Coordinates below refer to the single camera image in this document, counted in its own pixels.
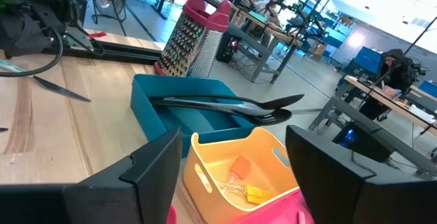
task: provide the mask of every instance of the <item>teal plastic tray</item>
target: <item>teal plastic tray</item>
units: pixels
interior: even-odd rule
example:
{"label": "teal plastic tray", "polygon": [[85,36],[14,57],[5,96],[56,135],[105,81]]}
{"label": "teal plastic tray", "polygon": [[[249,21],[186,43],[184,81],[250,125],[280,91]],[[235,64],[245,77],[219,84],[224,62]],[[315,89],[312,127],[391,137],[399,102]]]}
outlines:
{"label": "teal plastic tray", "polygon": [[[174,76],[137,74],[132,83],[130,106],[149,141],[168,130],[180,127],[182,157],[188,155],[191,135],[199,133],[200,143],[226,141],[247,137],[255,125],[235,116],[179,107],[153,107],[149,98],[176,94],[235,94],[221,81]],[[215,101],[232,104],[236,100],[192,98],[191,100]]]}

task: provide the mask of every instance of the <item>red grater handle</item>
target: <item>red grater handle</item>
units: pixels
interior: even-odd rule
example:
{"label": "red grater handle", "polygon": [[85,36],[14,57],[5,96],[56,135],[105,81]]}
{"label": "red grater handle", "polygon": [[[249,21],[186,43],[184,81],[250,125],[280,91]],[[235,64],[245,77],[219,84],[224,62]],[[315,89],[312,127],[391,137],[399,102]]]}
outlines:
{"label": "red grater handle", "polygon": [[231,14],[231,2],[226,0],[220,2],[213,14],[205,11],[206,2],[205,0],[188,0],[183,7],[184,13],[207,29],[226,32]]}

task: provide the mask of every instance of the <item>workbench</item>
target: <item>workbench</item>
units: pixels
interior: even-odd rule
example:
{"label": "workbench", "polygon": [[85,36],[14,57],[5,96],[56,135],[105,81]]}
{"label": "workbench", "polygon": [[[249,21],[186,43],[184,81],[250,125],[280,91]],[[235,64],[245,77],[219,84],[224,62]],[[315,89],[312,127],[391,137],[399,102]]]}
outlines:
{"label": "workbench", "polygon": [[[111,34],[99,40],[158,50],[164,46]],[[30,70],[52,58],[27,55],[11,62]],[[0,126],[9,128],[0,133],[0,184],[80,182],[147,143],[130,109],[130,95],[135,74],[153,73],[152,66],[62,57],[38,75],[90,103],[47,91],[31,78],[0,78]],[[172,204],[178,223],[203,223],[182,180]]]}
{"label": "workbench", "polygon": [[[290,60],[290,57],[294,53],[294,49],[302,46],[302,42],[295,38],[296,36],[295,34],[287,35],[286,33],[282,32],[281,28],[272,27],[267,25],[265,22],[261,22],[258,18],[255,18],[253,15],[251,15],[250,12],[247,12],[244,8],[239,8],[234,6],[233,9],[234,9],[234,15],[231,19],[231,24],[240,28],[242,24],[245,22],[245,20],[247,19],[251,23],[255,23],[257,26],[263,28],[265,32],[272,34],[273,39],[267,48],[262,46],[261,44],[259,44],[255,48],[261,54],[261,57],[254,56],[253,54],[243,49],[242,47],[240,47],[239,50],[241,50],[251,61],[253,61],[257,65],[255,71],[250,77],[250,81],[255,82],[259,74],[264,72],[264,73],[273,74],[272,80],[270,81],[270,83],[273,84],[277,80],[279,75],[282,73],[284,68],[286,67],[288,61]],[[265,68],[269,56],[273,53],[273,50],[277,47],[277,45],[280,42],[282,42],[284,45],[291,46],[292,49],[290,49],[289,53],[284,57],[283,61],[281,62],[281,65],[276,70]]]}
{"label": "workbench", "polygon": [[403,141],[400,141],[396,136],[385,131],[375,122],[365,117],[362,113],[360,113],[354,107],[351,107],[347,102],[341,100],[340,98],[351,86],[354,86],[356,88],[359,88],[366,94],[369,94],[370,97],[375,98],[393,111],[398,112],[400,115],[409,119],[414,124],[420,126],[424,129],[423,132],[430,132],[433,135],[437,136],[437,126],[435,124],[430,124],[425,120],[417,117],[415,114],[409,112],[408,107],[404,103],[391,100],[389,97],[385,96],[379,88],[375,87],[373,88],[373,90],[371,90],[367,85],[361,83],[357,78],[353,76],[346,76],[345,80],[345,83],[342,84],[342,86],[338,89],[335,95],[326,103],[322,111],[311,123],[311,125],[309,126],[309,130],[315,130],[325,119],[328,119],[340,128],[343,128],[344,124],[339,122],[337,118],[342,113],[345,113],[352,120],[359,121],[360,124],[364,124],[364,126],[368,127],[368,131],[371,131],[372,136],[378,137],[377,140],[386,148],[388,148],[392,152],[399,152],[399,154],[401,154],[405,159],[415,164],[421,173],[422,169],[430,173],[432,176],[437,176],[437,167],[435,167],[430,159],[416,152],[409,145],[406,145]]}

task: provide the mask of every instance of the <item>basket handle hole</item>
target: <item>basket handle hole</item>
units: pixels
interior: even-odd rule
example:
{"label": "basket handle hole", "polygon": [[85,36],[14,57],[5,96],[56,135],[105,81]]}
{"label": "basket handle hole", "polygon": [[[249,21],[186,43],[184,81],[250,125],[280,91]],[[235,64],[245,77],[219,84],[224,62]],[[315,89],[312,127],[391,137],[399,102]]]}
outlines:
{"label": "basket handle hole", "polygon": [[291,167],[288,157],[286,157],[279,148],[273,148],[272,152],[285,167]]}
{"label": "basket handle hole", "polygon": [[206,191],[212,193],[211,182],[206,177],[206,174],[203,172],[202,168],[197,163],[194,165],[194,168],[197,173],[197,176],[199,176],[199,179],[202,182],[203,186],[205,187]]}

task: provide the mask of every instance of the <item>knife blade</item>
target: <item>knife blade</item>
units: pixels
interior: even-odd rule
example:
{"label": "knife blade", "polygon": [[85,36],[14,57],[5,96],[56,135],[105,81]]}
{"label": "knife blade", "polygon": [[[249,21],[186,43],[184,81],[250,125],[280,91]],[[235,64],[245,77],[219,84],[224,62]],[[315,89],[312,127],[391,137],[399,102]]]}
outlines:
{"label": "knife blade", "polygon": [[[22,68],[18,67],[18,66],[14,66],[12,64],[10,64],[7,61],[3,61],[0,60],[0,68],[12,71],[12,72],[23,72],[25,70],[23,70]],[[57,94],[61,94],[62,96],[68,97],[68,98],[74,98],[80,101],[84,101],[84,102],[91,102],[91,100],[89,98],[86,98],[84,96],[81,96],[79,94],[76,94],[74,92],[71,92],[70,90],[63,88],[61,86],[58,86],[50,81],[47,81],[41,77],[38,76],[30,76],[32,77],[38,84],[40,84],[44,89],[47,89],[49,91],[55,92]]]}

